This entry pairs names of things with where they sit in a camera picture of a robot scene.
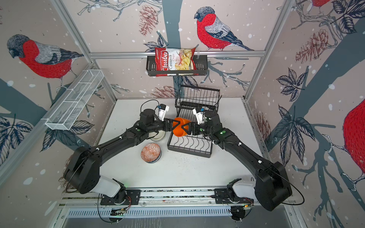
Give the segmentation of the orange plastic bowl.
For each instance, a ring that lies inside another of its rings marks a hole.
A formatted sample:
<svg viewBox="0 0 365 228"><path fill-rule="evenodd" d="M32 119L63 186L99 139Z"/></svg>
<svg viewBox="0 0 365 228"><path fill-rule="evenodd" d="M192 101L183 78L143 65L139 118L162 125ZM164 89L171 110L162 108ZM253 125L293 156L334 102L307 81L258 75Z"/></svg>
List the orange plastic bowl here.
<svg viewBox="0 0 365 228"><path fill-rule="evenodd" d="M173 134L176 137L183 137L187 135L187 131L189 130L189 123L191 121L188 119L177 117L173 122Z"/></svg>

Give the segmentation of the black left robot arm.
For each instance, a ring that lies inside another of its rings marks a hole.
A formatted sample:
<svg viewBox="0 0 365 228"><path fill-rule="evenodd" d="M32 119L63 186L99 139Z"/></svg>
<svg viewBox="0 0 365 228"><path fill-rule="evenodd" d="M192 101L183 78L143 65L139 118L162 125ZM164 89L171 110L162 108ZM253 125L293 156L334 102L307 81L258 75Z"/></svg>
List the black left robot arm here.
<svg viewBox="0 0 365 228"><path fill-rule="evenodd" d="M120 152L139 145L150 133L171 132L180 121L160 120L153 109L145 109L140 118L120 136L94 147L79 147L74 151L63 178L79 193L95 192L114 198L124 192L122 183L100 175L100 167Z"/></svg>

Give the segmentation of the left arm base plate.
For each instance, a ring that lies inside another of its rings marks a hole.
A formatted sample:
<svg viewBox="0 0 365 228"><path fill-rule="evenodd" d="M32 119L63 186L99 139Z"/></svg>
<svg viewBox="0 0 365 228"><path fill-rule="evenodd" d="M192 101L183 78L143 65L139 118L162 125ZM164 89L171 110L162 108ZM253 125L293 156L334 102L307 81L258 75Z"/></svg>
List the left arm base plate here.
<svg viewBox="0 0 365 228"><path fill-rule="evenodd" d="M115 197L108 197L106 195L102 195L100 205L102 206L134 206L138 205L139 199L141 196L141 190L124 190L119 192Z"/></svg>

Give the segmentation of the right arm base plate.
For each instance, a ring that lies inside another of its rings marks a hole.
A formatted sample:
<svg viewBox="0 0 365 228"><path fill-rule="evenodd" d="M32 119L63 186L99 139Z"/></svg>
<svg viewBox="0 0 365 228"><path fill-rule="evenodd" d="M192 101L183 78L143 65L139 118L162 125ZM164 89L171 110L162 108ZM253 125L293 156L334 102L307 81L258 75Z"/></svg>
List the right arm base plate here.
<svg viewBox="0 0 365 228"><path fill-rule="evenodd" d="M254 204L254 199L238 197L233 190L226 188L214 189L211 197L215 199L216 204Z"/></svg>

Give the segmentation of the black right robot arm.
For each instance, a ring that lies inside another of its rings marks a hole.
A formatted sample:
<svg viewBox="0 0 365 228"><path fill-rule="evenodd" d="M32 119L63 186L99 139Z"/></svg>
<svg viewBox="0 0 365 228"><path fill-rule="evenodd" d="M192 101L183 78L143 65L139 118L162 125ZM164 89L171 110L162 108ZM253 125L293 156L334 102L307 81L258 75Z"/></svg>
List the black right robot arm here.
<svg viewBox="0 0 365 228"><path fill-rule="evenodd" d="M202 123L180 123L188 135L204 135L221 149L232 154L254 176L254 193L261 206L273 211L292 195L287 172L280 162L272 163L245 145L230 129L223 127L219 115L206 111Z"/></svg>

